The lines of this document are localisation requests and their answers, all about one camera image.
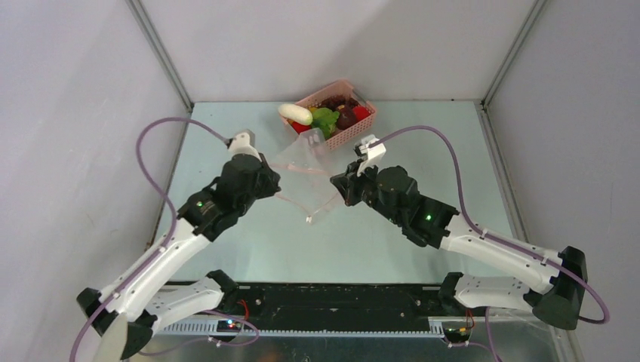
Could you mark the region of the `green leafy lettuce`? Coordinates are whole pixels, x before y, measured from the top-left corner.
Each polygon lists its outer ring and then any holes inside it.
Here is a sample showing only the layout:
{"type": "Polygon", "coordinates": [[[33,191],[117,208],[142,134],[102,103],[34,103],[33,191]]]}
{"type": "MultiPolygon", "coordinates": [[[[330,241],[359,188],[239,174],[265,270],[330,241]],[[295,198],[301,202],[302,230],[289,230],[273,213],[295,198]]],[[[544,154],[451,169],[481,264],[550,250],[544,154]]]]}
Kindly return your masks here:
{"type": "Polygon", "coordinates": [[[318,108],[312,111],[312,126],[318,128],[326,140],[330,139],[337,129],[336,123],[340,113],[329,108],[318,108]]]}

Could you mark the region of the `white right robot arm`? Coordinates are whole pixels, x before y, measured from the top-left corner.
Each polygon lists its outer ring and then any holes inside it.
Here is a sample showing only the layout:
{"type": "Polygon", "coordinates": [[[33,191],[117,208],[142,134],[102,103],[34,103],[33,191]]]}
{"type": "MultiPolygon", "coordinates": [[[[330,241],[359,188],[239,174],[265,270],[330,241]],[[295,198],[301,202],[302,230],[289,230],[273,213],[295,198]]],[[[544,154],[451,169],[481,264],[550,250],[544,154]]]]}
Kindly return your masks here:
{"type": "Polygon", "coordinates": [[[459,253],[504,272],[489,278],[448,273],[438,293],[443,312],[509,308],[562,330],[576,329],[585,289],[572,277],[587,278],[582,250],[568,246],[558,252],[521,241],[514,242],[515,248],[504,246],[469,226],[455,207],[420,194],[417,181],[403,167],[357,170],[352,163],[330,178],[346,205],[366,204],[419,247],[459,253]]]}

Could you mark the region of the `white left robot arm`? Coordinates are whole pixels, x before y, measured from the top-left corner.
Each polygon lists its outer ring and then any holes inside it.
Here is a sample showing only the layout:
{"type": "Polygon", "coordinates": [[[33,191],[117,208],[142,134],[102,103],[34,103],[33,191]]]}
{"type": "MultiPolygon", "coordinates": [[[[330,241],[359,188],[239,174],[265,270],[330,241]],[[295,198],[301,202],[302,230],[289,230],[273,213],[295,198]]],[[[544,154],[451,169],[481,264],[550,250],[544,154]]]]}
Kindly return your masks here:
{"type": "Polygon", "coordinates": [[[218,177],[175,210],[168,232],[121,277],[101,290],[81,291],[76,301],[101,337],[94,359],[128,359],[174,322],[204,311],[235,311],[238,284],[221,270],[171,293],[162,294],[160,289],[187,261],[236,225],[255,201],[280,192],[279,180],[263,154],[233,155],[218,177]]]}

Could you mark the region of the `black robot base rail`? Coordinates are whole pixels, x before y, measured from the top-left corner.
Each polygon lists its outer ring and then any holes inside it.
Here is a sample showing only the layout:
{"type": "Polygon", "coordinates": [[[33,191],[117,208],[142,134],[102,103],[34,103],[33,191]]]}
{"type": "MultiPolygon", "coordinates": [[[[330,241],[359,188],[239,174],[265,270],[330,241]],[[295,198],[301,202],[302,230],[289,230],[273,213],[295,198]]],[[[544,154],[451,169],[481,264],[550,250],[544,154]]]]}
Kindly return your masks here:
{"type": "Polygon", "coordinates": [[[440,337],[444,322],[462,322],[436,284],[302,284],[241,282],[228,312],[248,317],[261,336],[440,337]]]}

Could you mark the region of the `red bell pepper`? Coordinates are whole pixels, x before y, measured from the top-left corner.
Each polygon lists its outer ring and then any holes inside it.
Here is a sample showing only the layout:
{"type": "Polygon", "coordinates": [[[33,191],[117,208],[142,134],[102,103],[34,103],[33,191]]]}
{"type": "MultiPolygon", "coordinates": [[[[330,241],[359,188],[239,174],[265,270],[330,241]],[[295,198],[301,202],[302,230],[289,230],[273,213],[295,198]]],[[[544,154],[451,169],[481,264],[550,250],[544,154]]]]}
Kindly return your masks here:
{"type": "Polygon", "coordinates": [[[312,125],[308,125],[308,124],[300,124],[298,122],[292,121],[290,123],[290,126],[294,129],[294,131],[297,134],[300,134],[302,132],[308,131],[310,129],[312,129],[312,125]]]}

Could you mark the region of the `clear zip top bag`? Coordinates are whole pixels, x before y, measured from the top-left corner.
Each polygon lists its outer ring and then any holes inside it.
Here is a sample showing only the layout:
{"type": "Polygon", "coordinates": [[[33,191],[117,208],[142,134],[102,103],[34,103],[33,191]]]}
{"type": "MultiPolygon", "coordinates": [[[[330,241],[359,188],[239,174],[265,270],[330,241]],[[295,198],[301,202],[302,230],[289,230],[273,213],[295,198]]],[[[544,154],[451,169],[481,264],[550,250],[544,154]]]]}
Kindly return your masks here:
{"type": "Polygon", "coordinates": [[[330,183],[332,154],[320,130],[300,133],[269,165],[281,176],[276,197],[300,212],[305,223],[317,223],[336,206],[338,192],[330,183]]]}

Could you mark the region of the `white radish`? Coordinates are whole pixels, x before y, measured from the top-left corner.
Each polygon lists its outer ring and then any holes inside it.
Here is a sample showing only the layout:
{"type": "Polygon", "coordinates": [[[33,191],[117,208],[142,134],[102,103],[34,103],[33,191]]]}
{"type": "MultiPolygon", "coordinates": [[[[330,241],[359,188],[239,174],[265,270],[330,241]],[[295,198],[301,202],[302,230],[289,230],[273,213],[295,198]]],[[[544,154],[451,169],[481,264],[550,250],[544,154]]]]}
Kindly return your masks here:
{"type": "Polygon", "coordinates": [[[292,120],[295,123],[309,126],[313,123],[312,113],[302,106],[293,103],[283,103],[278,107],[281,117],[292,120]]]}

